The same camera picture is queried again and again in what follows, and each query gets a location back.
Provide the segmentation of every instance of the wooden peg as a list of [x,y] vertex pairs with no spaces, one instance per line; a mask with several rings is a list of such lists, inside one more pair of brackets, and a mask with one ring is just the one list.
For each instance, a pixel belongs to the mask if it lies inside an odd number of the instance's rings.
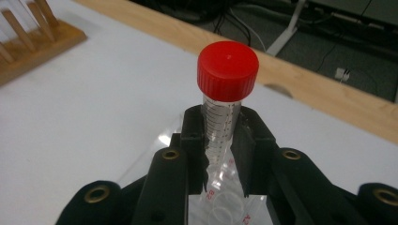
[[38,4],[38,8],[40,8],[50,26],[55,27],[59,25],[58,20],[53,15],[53,12],[51,11],[51,8],[46,0],[35,0],[35,2]]
[[6,59],[8,63],[14,62],[14,58],[11,56],[11,54],[9,54],[9,52],[7,52],[6,48],[1,42],[0,42],[0,54]]
[[40,9],[38,8],[38,5],[34,2],[28,3],[27,6],[29,7],[30,11],[32,12],[33,16],[36,18],[38,21],[38,25],[40,26],[41,30],[43,31],[44,35],[49,38],[50,41],[55,42],[55,37],[53,32],[51,31],[51,28],[49,24],[46,23],[46,20],[44,20],[44,17],[41,15]]
[[30,52],[34,52],[36,50],[35,45],[27,35],[26,31],[23,30],[23,27],[18,22],[17,18],[15,18],[14,14],[12,14],[12,12],[8,9],[3,10],[1,13],[3,14],[4,18],[6,18],[6,20],[8,21],[12,29],[15,31],[15,33],[17,33],[18,37],[21,39],[23,44],[26,45],[28,50]]

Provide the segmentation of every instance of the circular hole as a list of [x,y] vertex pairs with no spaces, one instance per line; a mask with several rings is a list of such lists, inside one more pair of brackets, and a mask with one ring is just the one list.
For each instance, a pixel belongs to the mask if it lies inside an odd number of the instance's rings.
[[84,195],[84,200],[87,203],[99,203],[106,199],[110,194],[110,190],[107,186],[101,185],[91,188]]
[[178,158],[179,153],[176,150],[169,150],[163,153],[163,158],[165,159],[175,159]]
[[162,222],[166,219],[166,215],[164,215],[164,213],[162,211],[155,211],[152,213],[150,218],[154,222]]
[[347,219],[341,214],[331,214],[331,218],[339,224],[346,224]]
[[293,159],[293,160],[297,160],[301,158],[301,155],[295,151],[292,150],[284,150],[282,152],[283,156],[285,158],[289,158],[289,159]]
[[374,190],[374,195],[383,203],[398,206],[398,195],[392,191],[378,188]]

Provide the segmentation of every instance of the table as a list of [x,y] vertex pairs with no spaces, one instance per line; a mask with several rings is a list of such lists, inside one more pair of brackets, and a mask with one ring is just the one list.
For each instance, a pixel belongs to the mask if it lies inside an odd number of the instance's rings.
[[[207,44],[224,39],[126,0],[76,2],[190,53],[198,54]],[[281,86],[300,102],[398,143],[398,105],[275,57],[257,55],[259,83]]]
[[[125,3],[120,1],[117,6],[117,2],[98,1],[109,4],[110,11],[125,10]],[[0,87],[0,224],[54,224],[85,184],[111,180],[124,186],[126,174],[130,180],[144,175],[156,140],[173,127],[185,109],[202,102],[192,50],[202,42],[192,43],[188,51],[74,2],[51,0],[49,4],[58,18],[83,29],[88,40]],[[146,11],[141,9],[133,5],[129,12],[144,17]],[[146,16],[141,23],[157,29],[156,18]],[[132,20],[130,15],[124,17]],[[170,24],[180,28],[175,21]],[[173,36],[170,32],[164,35]],[[196,32],[214,37],[199,30],[191,33],[192,37]],[[266,55],[259,54],[259,58],[269,62],[269,66],[262,65],[261,73],[271,74],[270,68],[275,68],[282,79],[296,77],[286,82],[288,85],[323,81]],[[336,87],[346,90],[344,95],[352,101],[360,94]],[[290,90],[295,99],[307,95],[296,90]],[[388,108],[382,112],[393,109],[381,100],[376,103]],[[333,184],[352,192],[367,182],[398,187],[396,142],[261,84],[243,104],[260,114],[279,146],[309,155]]]

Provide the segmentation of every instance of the wooden test tube rack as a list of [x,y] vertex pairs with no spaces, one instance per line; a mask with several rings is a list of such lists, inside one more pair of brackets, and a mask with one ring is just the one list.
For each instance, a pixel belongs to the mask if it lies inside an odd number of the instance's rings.
[[0,42],[0,85],[86,39],[83,31],[57,20],[46,0],[35,0],[27,6],[38,23],[38,29],[29,32],[23,30],[9,9],[1,10],[17,37]]

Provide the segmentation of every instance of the cable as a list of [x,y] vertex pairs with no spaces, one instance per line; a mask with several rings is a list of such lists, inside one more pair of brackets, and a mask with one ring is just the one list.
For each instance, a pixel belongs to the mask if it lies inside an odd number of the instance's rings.
[[[286,12],[286,11],[280,11],[280,10],[276,10],[274,8],[280,8],[280,7],[268,7],[265,5],[262,5],[260,3],[256,3],[256,2],[252,2],[252,1],[246,1],[244,4],[239,4],[238,6],[240,7],[246,7],[246,8],[257,8],[260,10],[265,11],[266,13],[273,15],[273,16],[279,16],[279,17],[283,17],[285,19],[287,19],[288,21],[290,21],[290,19],[292,18],[293,15],[293,8],[290,7],[286,7],[288,9],[291,9],[290,11]],[[319,24],[319,23],[324,23],[330,19],[332,19],[333,16],[332,15],[328,15],[328,16],[320,16],[320,19],[317,20],[304,20],[302,18],[298,18],[298,20],[301,23],[306,23],[306,24]]]
[[326,52],[326,54],[322,57],[322,62],[321,64],[318,66],[318,68],[316,69],[315,72],[318,72],[319,69],[321,69],[321,67],[324,65],[325,63],[325,59],[326,57],[328,57],[329,54],[331,54],[331,52],[334,50],[334,48],[336,48],[337,43],[334,43],[333,47],[330,48],[330,50],[328,52]]
[[227,17],[225,17],[225,19],[226,19],[228,22],[230,22],[232,25],[234,25],[237,29],[239,29],[239,30],[243,33],[243,35],[244,35],[244,36],[246,37],[246,39],[248,40],[248,44],[247,44],[247,45],[248,45],[249,47],[251,47],[251,46],[252,46],[252,34],[251,34],[249,28],[248,28],[247,26],[245,26],[245,24],[243,24],[243,23],[241,23],[240,21],[238,21],[237,18],[235,18],[235,17],[231,14],[231,12],[227,11],[227,15],[228,15],[229,17],[231,17],[232,19],[234,19],[238,24],[240,24],[240,26],[239,26],[236,22],[234,22],[234,21],[228,19]]
[[225,21],[225,14],[223,13],[222,15],[220,15],[220,17],[217,21],[217,24],[214,24],[214,22],[213,22],[213,25],[214,25],[213,33],[214,34],[222,35],[221,27],[222,27],[224,21]]
[[322,57],[321,64],[318,66],[318,68],[316,69],[315,72],[318,72],[319,69],[321,69],[321,67],[322,67],[322,66],[324,65],[324,63],[325,63],[325,59],[326,59],[326,58],[328,57],[328,55],[330,55],[331,52],[333,52],[333,50],[336,48],[336,46],[337,46],[337,40],[340,39],[340,38],[342,38],[343,35],[344,35],[344,33],[342,33],[340,36],[337,37],[336,42],[333,44],[333,46],[330,48],[330,50],[329,50],[328,52],[326,52],[325,55]]
[[394,34],[390,34],[389,37],[386,37],[386,35],[388,33],[383,34],[383,39],[380,38],[379,34],[376,34],[375,36],[375,30],[372,31],[370,30],[371,33],[369,33],[369,29],[368,26],[366,26],[365,29],[363,30],[359,30],[358,28],[358,24],[360,23],[355,23],[355,24],[346,24],[346,22],[342,22],[342,21],[338,21],[336,20],[336,25],[339,25],[342,29],[344,29],[345,32],[349,33],[351,35],[351,37],[353,38],[358,38],[361,39],[365,42],[357,42],[361,45],[370,45],[370,44],[374,44],[377,46],[394,46],[398,44],[398,38],[397,36],[395,36]]
[[260,38],[260,36],[248,25],[246,24],[244,21],[242,21],[235,13],[234,10],[232,10],[232,8],[229,8],[229,11],[231,12],[231,15],[233,15],[235,17],[235,19],[237,19],[237,21],[239,21],[240,23],[242,23],[244,26],[246,26],[260,41],[261,46],[263,47],[264,53],[267,51],[266,46],[263,43],[263,40]]
[[365,14],[366,9],[368,9],[368,7],[371,5],[372,0],[369,0],[368,4],[366,5],[365,9],[362,11],[362,13],[360,14],[360,16],[362,17],[363,14]]

